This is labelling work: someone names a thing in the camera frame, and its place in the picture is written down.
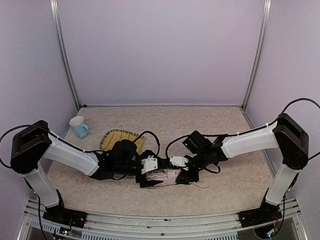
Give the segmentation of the pink and black umbrella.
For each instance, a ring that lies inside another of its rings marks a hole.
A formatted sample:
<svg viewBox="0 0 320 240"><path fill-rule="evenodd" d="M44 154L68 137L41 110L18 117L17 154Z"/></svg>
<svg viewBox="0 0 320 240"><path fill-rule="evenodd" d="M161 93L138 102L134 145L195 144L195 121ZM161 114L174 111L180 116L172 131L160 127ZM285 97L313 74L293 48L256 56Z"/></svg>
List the pink and black umbrella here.
<svg viewBox="0 0 320 240"><path fill-rule="evenodd" d="M157 184L152 187L165 187L165 186L174 186L179 185L176 184L176 178L178 177L178 174L180 173L179 169L161 169L153 171L149 176L149 180L161 180L163 183ZM205 185L201 185L198 182L192 182L190 185L194 185L201 189L207 189L208 187Z"/></svg>

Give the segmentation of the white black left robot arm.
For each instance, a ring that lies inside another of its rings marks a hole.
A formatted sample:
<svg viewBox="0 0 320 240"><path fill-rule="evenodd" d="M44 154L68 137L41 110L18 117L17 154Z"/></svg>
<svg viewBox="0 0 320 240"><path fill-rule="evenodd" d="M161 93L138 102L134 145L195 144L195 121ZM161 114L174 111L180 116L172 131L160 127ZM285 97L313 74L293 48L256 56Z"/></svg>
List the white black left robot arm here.
<svg viewBox="0 0 320 240"><path fill-rule="evenodd" d="M48 209L64 204L42 170L41 159L58 162L98 181L112 180L115 175L144 175L160 167L157 155L139 155L135 142L130 140L118 141L108 151L88 151L51 132L44 120L22 125L21 129L12 139L10 166L23 176Z"/></svg>

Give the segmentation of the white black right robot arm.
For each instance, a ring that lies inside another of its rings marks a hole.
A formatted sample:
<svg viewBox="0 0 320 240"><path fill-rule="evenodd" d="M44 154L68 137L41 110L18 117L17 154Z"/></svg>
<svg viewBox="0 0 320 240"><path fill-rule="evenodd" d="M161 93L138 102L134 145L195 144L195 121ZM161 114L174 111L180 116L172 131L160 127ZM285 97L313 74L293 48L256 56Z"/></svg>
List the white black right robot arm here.
<svg viewBox="0 0 320 240"><path fill-rule="evenodd" d="M280 149L282 164L264 197L264 201L272 206L280 204L309 161L309 136L286 113L282 113L273 123L266 123L247 132L218 135L214 142L194 131L183 141L183 145L194 156L171 157L170 161L185 171L196 172L205 170L210 164L243 154Z"/></svg>

